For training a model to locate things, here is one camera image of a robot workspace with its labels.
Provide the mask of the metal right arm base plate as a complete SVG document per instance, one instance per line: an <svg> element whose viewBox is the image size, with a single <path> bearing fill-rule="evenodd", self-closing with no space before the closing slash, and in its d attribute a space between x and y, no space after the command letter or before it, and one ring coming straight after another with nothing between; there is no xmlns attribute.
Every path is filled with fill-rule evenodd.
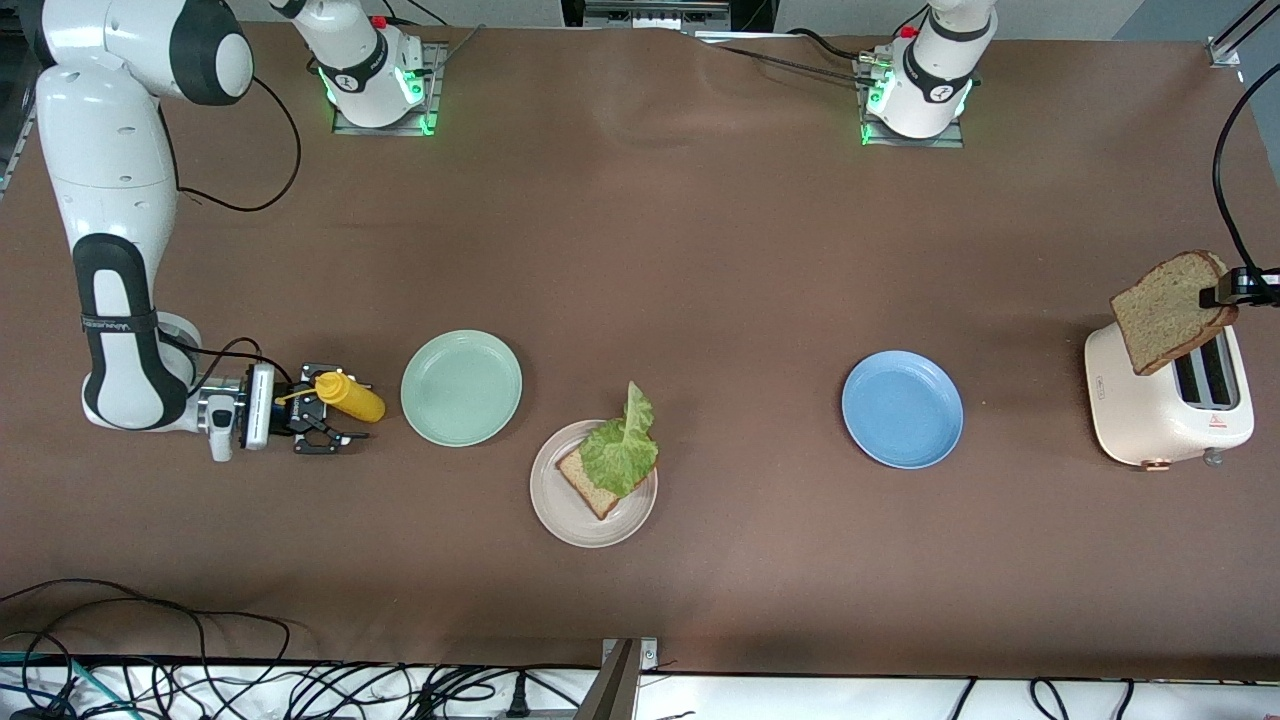
<svg viewBox="0 0 1280 720"><path fill-rule="evenodd" d="M378 128L353 124L332 102L332 133L348 136L431 137L436 133L444 64L449 54L445 42L425 42L417 58L417 67L401 73L401 86L413 97L413 105L397 122Z"/></svg>

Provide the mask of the blue plate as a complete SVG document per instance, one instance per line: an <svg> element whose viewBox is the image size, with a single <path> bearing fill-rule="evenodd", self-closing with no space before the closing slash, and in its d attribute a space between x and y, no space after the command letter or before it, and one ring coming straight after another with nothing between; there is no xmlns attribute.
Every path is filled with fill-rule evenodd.
<svg viewBox="0 0 1280 720"><path fill-rule="evenodd" d="M963 400L950 375L928 357L904 350L859 361L844 382L840 411L860 451L899 470L943 461L964 429Z"/></svg>

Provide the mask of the beige plate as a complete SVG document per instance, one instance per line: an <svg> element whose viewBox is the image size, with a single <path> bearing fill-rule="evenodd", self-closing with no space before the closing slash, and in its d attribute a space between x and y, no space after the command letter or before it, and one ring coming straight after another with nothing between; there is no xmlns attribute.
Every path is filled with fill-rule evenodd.
<svg viewBox="0 0 1280 720"><path fill-rule="evenodd" d="M658 497L659 471L653 469L602 520L571 487L558 468L559 461L603 424L603 420L590 419L557 430L539 450L529 478L530 500L539 521L556 538L585 550L607 548L634 536L650 516Z"/></svg>

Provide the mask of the green plate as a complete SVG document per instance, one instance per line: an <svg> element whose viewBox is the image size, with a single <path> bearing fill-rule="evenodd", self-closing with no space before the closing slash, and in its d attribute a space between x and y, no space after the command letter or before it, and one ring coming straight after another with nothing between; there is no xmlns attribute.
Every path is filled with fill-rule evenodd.
<svg viewBox="0 0 1280 720"><path fill-rule="evenodd" d="M420 437L461 448L503 430L522 392L513 350L494 334L462 329L439 334L415 352L402 374L399 405Z"/></svg>

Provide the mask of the cream white toaster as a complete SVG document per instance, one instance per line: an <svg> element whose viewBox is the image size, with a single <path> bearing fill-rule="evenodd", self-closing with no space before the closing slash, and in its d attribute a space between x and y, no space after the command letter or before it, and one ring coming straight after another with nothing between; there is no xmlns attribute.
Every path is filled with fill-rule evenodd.
<svg viewBox="0 0 1280 720"><path fill-rule="evenodd" d="M1137 375L1117 324L1084 345L1091 415L1100 447L1115 461L1148 471L1201 459L1217 468L1222 454L1254 432L1251 388L1235 331Z"/></svg>

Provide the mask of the aluminium rail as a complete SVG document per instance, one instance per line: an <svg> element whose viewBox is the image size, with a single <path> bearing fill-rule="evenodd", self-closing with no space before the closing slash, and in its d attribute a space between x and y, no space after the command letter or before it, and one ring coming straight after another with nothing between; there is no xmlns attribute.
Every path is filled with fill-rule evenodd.
<svg viewBox="0 0 1280 720"><path fill-rule="evenodd" d="M1280 0L1251 0L1224 29L1208 38L1206 51L1212 67L1238 67L1242 46L1280 15Z"/></svg>

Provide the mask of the yellow squeeze bottle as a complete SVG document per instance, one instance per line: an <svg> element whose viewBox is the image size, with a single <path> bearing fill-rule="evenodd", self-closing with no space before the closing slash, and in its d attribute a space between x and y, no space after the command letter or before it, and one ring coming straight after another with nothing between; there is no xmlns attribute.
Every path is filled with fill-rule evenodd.
<svg viewBox="0 0 1280 720"><path fill-rule="evenodd" d="M274 398L273 404L276 407L285 407L296 398L301 398L303 404L320 402L325 407L370 424L380 421L387 414L385 401L379 395L338 370L320 372L312 379L303 380L298 389L287 391Z"/></svg>

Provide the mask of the white power strip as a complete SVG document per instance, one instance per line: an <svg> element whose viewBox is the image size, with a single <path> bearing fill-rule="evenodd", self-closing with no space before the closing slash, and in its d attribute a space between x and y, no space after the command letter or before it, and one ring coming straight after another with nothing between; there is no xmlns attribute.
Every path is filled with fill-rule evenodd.
<svg viewBox="0 0 1280 720"><path fill-rule="evenodd" d="M732 29L730 0L582 0L582 27L673 29L682 33Z"/></svg>

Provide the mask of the green lettuce leaf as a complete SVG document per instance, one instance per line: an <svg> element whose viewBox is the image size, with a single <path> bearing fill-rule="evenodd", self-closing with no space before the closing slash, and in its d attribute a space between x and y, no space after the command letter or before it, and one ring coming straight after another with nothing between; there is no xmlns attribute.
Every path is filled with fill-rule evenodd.
<svg viewBox="0 0 1280 720"><path fill-rule="evenodd" d="M649 475L659 455L650 437L654 419L652 401L630 382L622 416L591 430L579 446L584 470L595 487L622 498Z"/></svg>

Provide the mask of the grey metal post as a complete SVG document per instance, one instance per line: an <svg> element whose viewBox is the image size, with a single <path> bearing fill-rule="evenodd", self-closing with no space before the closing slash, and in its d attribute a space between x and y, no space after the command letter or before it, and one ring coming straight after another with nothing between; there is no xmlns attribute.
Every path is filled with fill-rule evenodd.
<svg viewBox="0 0 1280 720"><path fill-rule="evenodd" d="M641 675L658 665L653 637L603 641L603 662L573 720L634 720Z"/></svg>

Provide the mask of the brown bread slice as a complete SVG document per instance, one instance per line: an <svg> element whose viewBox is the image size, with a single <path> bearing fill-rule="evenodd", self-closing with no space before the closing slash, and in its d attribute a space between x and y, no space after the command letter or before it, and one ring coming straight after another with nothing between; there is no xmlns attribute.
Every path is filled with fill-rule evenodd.
<svg viewBox="0 0 1280 720"><path fill-rule="evenodd" d="M1155 374L1235 323L1234 306L1201 306L1201 292L1216 291L1226 274L1228 266L1216 254L1185 251L1157 264L1110 299L1137 375Z"/></svg>
<svg viewBox="0 0 1280 720"><path fill-rule="evenodd" d="M626 496L621 496L590 479L582 460L584 445L584 439L579 441L556 462L556 470L585 502L595 521L609 521L617 516L646 518L657 502L658 462Z"/></svg>

